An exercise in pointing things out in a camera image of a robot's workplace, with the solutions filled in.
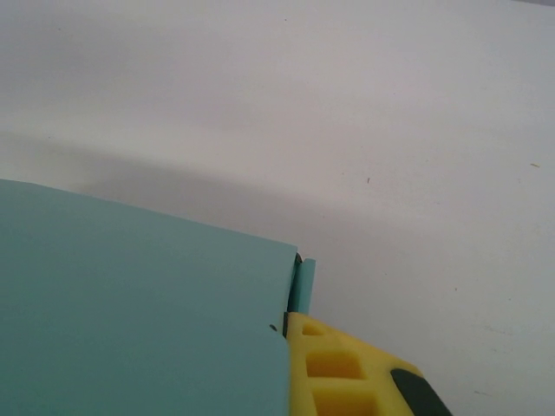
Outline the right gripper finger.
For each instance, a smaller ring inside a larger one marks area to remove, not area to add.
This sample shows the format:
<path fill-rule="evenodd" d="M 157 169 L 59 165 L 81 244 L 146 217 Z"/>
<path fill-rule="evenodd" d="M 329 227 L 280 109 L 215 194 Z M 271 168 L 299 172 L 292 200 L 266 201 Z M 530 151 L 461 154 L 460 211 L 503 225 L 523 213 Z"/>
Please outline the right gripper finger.
<path fill-rule="evenodd" d="M 413 364 L 297 312 L 287 315 L 291 415 L 449 415 Z"/>

